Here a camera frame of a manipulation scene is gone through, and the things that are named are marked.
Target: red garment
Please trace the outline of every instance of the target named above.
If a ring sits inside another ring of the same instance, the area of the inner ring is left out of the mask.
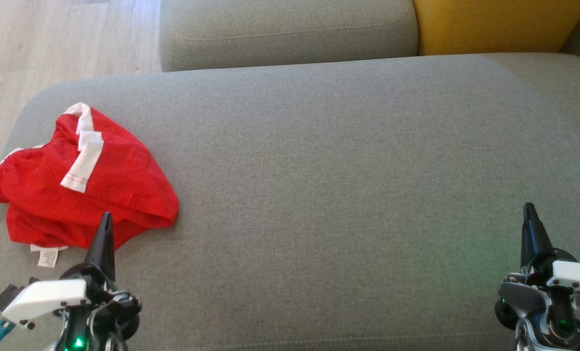
[[[178,199],[149,150],[110,118],[89,111],[103,148],[84,180],[84,193],[60,184],[80,155],[74,114],[58,118],[46,145],[16,151],[0,164],[0,203],[10,204],[10,240],[87,248],[106,211],[114,220],[115,249],[147,229],[173,224]]]

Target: clothing tag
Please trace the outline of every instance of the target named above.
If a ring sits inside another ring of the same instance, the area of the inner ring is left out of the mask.
[[[56,266],[58,259],[58,248],[40,249],[40,258],[38,259],[38,267],[53,268]]]
[[[64,249],[68,249],[68,248],[69,248],[68,246],[60,246],[60,247],[58,247],[58,250],[64,250]],[[42,249],[43,248],[40,247],[40,246],[36,246],[34,244],[29,244],[29,250],[32,251],[32,252],[34,252],[34,251],[40,251]]]

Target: white strap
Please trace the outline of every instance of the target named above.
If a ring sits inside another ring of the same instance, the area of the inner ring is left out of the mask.
[[[93,129],[93,115],[89,106],[78,102],[69,107],[65,114],[79,117],[76,134],[80,136],[78,141],[80,155],[73,162],[73,166],[64,176],[60,185],[73,191],[84,193],[86,191],[86,183],[91,177],[103,150],[103,140],[101,133]]]

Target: gray cushion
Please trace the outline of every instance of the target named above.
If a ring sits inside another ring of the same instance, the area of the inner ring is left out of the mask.
[[[127,127],[180,198],[116,254],[133,351],[510,349],[493,315],[521,207],[580,259],[580,58],[490,54],[109,77],[32,100],[4,153],[78,101]],[[55,269],[7,240],[0,290]],[[52,318],[3,350],[57,337]]]
[[[162,0],[163,71],[414,56],[412,0]]]

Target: gray sofa seat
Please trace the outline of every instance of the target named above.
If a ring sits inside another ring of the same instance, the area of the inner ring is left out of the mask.
[[[497,288],[521,207],[580,260],[580,58],[390,58],[80,80],[34,98],[3,154],[83,101],[145,143],[180,198],[174,228],[116,253],[143,300],[133,351],[512,347]],[[0,290],[55,269],[7,240]],[[35,350],[39,320],[4,350]]]
[[[163,71],[414,56],[412,0],[163,0]]]

